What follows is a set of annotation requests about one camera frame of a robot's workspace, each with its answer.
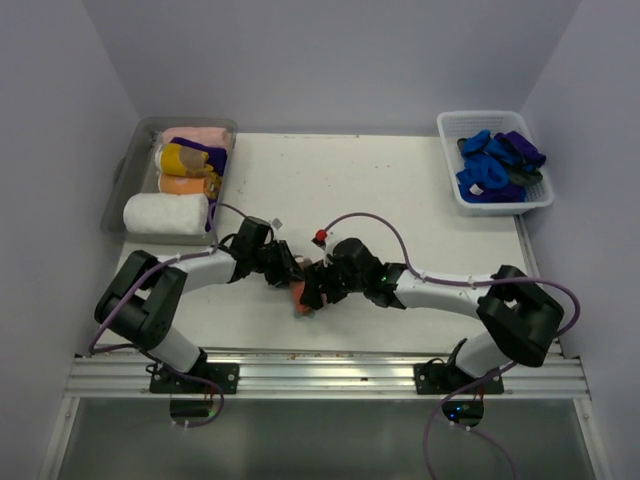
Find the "brown orange towel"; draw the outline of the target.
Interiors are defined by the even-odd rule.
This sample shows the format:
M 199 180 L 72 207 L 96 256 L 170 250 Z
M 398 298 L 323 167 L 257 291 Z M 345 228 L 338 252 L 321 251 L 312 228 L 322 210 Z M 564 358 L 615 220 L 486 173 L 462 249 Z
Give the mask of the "brown orange towel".
M 324 263 L 306 257 L 295 257 L 293 274 L 289 281 L 295 313 L 311 316 L 328 304 L 322 289 Z

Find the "yellow bear towel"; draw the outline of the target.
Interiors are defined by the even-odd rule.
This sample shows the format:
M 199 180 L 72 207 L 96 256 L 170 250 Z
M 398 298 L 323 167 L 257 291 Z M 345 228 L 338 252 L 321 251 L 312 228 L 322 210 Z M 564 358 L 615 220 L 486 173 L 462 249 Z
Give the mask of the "yellow bear towel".
M 209 175 L 212 167 L 209 155 L 201 150 L 176 143 L 164 145 L 154 157 L 154 164 L 162 174 L 200 178 Z

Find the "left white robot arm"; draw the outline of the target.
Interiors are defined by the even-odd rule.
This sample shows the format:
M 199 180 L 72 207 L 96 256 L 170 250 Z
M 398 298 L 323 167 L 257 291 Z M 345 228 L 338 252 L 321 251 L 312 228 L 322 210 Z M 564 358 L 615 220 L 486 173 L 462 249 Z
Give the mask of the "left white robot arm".
M 230 245 L 168 258 L 136 250 L 127 257 L 98 301 L 94 318 L 101 331 L 112 331 L 150 359 L 150 392 L 236 392 L 238 365 L 209 362 L 173 321 L 182 295 L 191 291 L 235 283 L 252 273 L 263 275 L 273 287 L 302 280 L 300 262 L 272 234 L 269 223 L 247 217 Z

